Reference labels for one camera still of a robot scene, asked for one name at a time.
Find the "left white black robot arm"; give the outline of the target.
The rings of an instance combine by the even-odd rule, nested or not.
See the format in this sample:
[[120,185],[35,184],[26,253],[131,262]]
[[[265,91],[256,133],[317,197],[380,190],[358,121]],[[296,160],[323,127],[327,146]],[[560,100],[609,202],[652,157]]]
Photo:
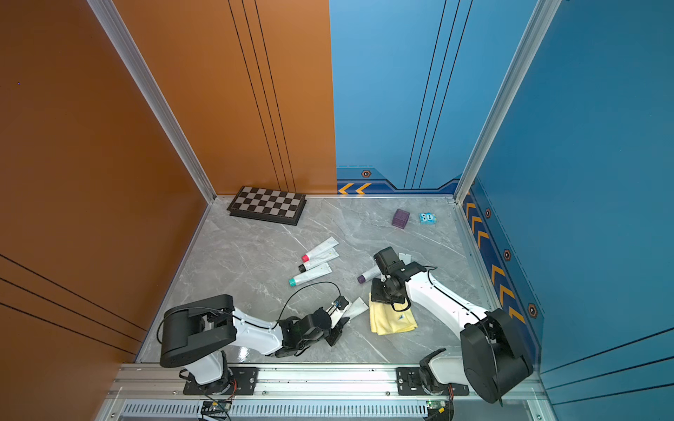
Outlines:
[[351,303],[344,296],[302,317],[275,322],[256,319],[237,309],[230,295],[198,300],[167,310],[161,329],[160,365],[182,368],[201,387],[229,382],[224,348],[253,349],[275,358],[300,356],[322,340],[333,345],[341,335]]

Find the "black cap toothpaste tube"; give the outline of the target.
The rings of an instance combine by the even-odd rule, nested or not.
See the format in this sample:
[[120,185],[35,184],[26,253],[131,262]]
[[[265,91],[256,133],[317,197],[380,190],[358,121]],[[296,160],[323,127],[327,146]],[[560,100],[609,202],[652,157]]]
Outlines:
[[312,268],[316,268],[317,266],[327,263],[329,261],[333,261],[334,259],[338,258],[339,254],[333,249],[326,250],[323,254],[314,256],[312,259],[310,259],[307,262],[304,262],[303,264],[298,266],[298,270],[300,273],[307,272],[308,270]]

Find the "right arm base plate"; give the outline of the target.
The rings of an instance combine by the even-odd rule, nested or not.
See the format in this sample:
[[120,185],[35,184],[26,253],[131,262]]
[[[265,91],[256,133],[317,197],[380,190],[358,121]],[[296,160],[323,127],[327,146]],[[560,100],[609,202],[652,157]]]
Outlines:
[[395,369],[400,396],[468,396],[470,389],[460,383],[440,383],[430,370],[421,367]]

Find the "green cap toothpaste tube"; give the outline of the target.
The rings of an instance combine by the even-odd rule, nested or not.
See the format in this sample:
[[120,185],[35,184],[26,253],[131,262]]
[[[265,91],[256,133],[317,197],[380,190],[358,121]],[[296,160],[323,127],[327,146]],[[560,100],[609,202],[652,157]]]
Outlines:
[[296,275],[295,277],[291,278],[289,280],[289,286],[291,287],[296,287],[300,284],[304,284],[306,282],[310,282],[313,280],[316,280],[320,277],[323,277],[325,275],[329,275],[332,273],[332,269],[330,268],[328,263],[322,263],[321,265],[311,268],[303,273],[300,273],[299,275]]

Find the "dark blue cap tube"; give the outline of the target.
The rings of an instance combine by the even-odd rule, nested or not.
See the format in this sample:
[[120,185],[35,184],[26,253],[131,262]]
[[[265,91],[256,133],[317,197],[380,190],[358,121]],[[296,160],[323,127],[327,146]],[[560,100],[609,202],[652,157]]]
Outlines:
[[412,262],[412,256],[410,254],[399,253],[398,257],[400,258],[405,265],[408,265]]

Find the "purple cap toothpaste tube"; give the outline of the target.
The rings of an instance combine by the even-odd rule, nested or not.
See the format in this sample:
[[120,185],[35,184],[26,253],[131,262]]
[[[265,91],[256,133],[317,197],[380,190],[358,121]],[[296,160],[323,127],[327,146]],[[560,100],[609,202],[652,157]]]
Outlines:
[[356,301],[348,305],[344,314],[342,314],[342,317],[354,319],[365,313],[368,309],[369,307],[366,305],[365,301],[363,301],[361,298],[357,298]]

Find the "yellow microfibre cloth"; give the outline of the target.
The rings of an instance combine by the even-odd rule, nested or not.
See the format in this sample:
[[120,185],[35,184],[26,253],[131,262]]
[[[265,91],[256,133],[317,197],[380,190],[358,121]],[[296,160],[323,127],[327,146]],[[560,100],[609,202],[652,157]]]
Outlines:
[[370,330],[379,336],[414,331],[418,324],[411,310],[396,312],[384,303],[370,301]]

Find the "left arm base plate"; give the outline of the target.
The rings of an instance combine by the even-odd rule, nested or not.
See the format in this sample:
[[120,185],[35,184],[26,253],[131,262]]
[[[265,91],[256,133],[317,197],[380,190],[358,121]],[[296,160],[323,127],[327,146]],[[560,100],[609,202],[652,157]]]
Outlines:
[[179,377],[185,380],[184,394],[186,396],[214,396],[227,398],[229,396],[252,396],[258,380],[259,368],[254,366],[228,367],[223,377],[207,385],[197,383],[193,374],[187,369],[179,372]]

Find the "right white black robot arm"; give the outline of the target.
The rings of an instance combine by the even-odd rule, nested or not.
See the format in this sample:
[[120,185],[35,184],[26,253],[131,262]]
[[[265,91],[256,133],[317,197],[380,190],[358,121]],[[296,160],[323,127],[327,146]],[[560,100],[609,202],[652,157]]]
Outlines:
[[414,393],[451,395],[471,387],[486,403],[496,403],[534,372],[533,362],[515,321],[502,309],[486,310],[461,298],[435,279],[433,268],[405,263],[390,247],[374,255],[380,275],[371,298],[395,313],[421,306],[442,321],[461,343],[459,359],[441,348],[419,362]]

